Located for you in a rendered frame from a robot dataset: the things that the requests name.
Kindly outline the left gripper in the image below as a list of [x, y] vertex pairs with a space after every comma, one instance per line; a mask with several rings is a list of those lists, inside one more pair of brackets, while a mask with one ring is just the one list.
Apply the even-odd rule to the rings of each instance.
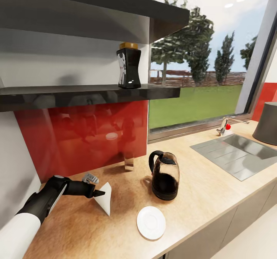
[[73, 196], [86, 196], [86, 198], [92, 198], [97, 196], [105, 195], [104, 191], [95, 190], [93, 184], [88, 184], [87, 182], [77, 181], [77, 189]]

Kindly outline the electric kettle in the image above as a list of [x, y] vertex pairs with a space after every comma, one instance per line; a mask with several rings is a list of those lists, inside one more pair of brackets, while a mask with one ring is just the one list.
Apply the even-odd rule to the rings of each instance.
[[[158, 158], [154, 164], [154, 156]], [[152, 191], [159, 199], [170, 201], [177, 197], [180, 171], [174, 154], [154, 151], [149, 156], [149, 167], [152, 172]]]

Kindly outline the saucer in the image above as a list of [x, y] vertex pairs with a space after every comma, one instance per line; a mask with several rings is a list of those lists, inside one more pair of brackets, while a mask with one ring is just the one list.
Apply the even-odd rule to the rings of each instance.
[[154, 207], [144, 207], [137, 216], [137, 226], [143, 236], [148, 239], [160, 238], [166, 228], [165, 217], [162, 212]]

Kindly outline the bottle of coffee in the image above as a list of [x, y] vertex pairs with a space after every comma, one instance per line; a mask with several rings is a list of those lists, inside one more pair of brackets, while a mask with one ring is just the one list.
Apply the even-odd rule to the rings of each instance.
[[116, 53], [120, 65], [118, 87], [124, 89], [141, 88], [138, 73], [141, 50], [138, 50], [138, 44], [124, 42], [119, 45], [119, 50]]

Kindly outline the paper coffee filter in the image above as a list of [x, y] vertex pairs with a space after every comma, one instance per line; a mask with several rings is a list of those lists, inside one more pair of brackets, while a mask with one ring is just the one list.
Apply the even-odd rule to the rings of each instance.
[[104, 191], [105, 195], [94, 197], [94, 199], [101, 205], [105, 212], [110, 216], [110, 198], [112, 188], [109, 183], [106, 183], [100, 191]]

